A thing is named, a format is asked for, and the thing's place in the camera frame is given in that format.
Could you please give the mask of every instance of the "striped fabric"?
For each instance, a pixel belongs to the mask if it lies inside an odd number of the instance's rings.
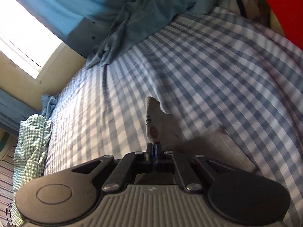
[[[285,186],[288,226],[303,221],[303,52],[225,9],[183,14],[113,63],[82,69],[61,93],[45,174],[104,154],[146,149],[145,98],[172,113],[186,139],[222,124]]]
[[[14,153],[16,146],[9,149],[7,155],[0,161],[0,221],[3,226],[7,225],[7,217],[11,222],[10,213],[6,207],[13,200],[13,173],[14,173]]]

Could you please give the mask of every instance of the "plaid fabric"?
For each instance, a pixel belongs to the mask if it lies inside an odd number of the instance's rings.
[[[258,168],[284,185],[288,226],[303,221],[303,52],[225,9],[183,14],[105,67],[82,69],[59,97],[45,174],[104,154],[144,151],[145,97],[186,139],[220,123]]]
[[[12,222],[17,227],[23,223],[15,204],[20,187],[42,176],[47,155],[47,144],[52,133],[52,122],[44,116],[34,114],[21,121],[19,138],[14,155]]]

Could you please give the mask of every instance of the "metal screw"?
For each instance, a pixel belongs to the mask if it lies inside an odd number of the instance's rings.
[[[198,183],[190,183],[186,186],[186,188],[190,191],[198,191],[202,189],[202,186]]]
[[[119,188],[119,185],[116,183],[108,183],[106,185],[103,186],[103,189],[105,191],[115,191]]]

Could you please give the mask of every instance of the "wall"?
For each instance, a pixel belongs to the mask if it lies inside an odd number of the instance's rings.
[[[67,45],[50,60],[51,64],[47,62],[41,71],[43,76],[33,79],[0,51],[0,88],[33,109],[41,110],[41,95],[62,91],[85,63],[85,59]]]

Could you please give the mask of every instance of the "green checkered pillow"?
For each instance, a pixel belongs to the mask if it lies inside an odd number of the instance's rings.
[[[12,222],[17,227],[23,224],[15,204],[20,187],[43,174],[47,146],[52,133],[52,121],[34,114],[21,121],[18,144],[14,155]]]

